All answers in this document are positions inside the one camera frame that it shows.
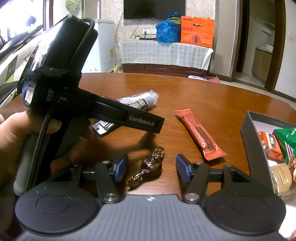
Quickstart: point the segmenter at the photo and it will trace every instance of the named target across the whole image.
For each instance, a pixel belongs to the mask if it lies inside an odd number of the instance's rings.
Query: patterned tablecloth
[[[119,43],[123,64],[166,64],[208,70],[212,48],[153,40],[128,40]]]

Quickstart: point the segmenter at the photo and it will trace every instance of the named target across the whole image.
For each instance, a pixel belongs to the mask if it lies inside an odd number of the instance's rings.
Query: black television screen
[[[185,15],[185,0],[124,0],[124,19],[166,19],[171,13]]]

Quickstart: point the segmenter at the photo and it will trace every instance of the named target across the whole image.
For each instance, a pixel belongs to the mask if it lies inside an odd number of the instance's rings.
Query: green bag
[[[296,128],[276,129],[273,134],[278,140],[283,159],[288,165],[292,153],[296,156]]]

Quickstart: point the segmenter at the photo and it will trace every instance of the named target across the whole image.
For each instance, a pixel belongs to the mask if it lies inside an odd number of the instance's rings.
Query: blue plastic bag
[[[166,20],[156,25],[156,38],[159,42],[181,42],[181,24],[170,22],[168,19],[172,17],[181,18],[181,14],[172,13]]]

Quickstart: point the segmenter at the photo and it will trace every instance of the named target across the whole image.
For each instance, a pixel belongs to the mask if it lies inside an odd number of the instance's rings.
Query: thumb
[[[4,130],[9,130],[16,137],[25,137],[26,135],[36,132],[39,133],[44,121],[44,115],[38,114],[31,110],[11,115],[5,122]],[[57,132],[62,126],[62,122],[51,119],[47,128],[47,134]]]

